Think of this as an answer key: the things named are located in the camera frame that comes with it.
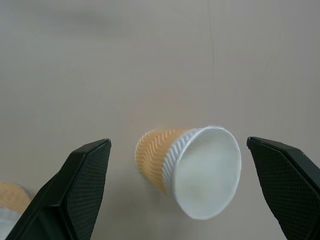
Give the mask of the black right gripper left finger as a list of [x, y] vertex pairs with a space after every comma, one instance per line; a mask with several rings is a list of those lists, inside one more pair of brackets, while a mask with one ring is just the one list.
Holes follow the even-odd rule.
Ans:
[[90, 240], [103, 200], [111, 140], [72, 151], [5, 240]]

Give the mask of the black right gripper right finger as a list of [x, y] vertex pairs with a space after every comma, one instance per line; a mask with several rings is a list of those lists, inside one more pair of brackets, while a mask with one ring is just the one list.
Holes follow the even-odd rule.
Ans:
[[320, 168], [300, 149], [250, 136], [264, 199], [287, 240], [320, 240]]

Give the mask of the orange ripple paper cup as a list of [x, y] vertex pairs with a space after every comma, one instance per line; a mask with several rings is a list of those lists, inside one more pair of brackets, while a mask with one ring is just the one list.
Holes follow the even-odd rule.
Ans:
[[242, 158], [235, 137], [220, 126], [158, 129], [137, 142], [139, 172], [195, 220], [219, 215], [234, 198]]
[[0, 240], [5, 240], [32, 198], [21, 186], [0, 180]]

